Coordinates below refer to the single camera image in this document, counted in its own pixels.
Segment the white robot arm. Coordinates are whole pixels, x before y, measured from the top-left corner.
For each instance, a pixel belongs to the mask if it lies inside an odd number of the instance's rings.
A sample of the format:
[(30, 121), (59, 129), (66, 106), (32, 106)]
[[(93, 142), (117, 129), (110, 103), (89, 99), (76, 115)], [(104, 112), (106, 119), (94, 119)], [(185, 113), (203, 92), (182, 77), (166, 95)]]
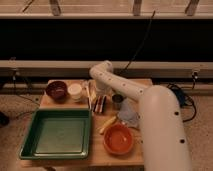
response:
[(179, 102), (170, 89), (117, 76), (110, 61), (94, 65), (89, 74), (99, 92), (111, 87), (138, 102), (145, 171), (193, 171)]

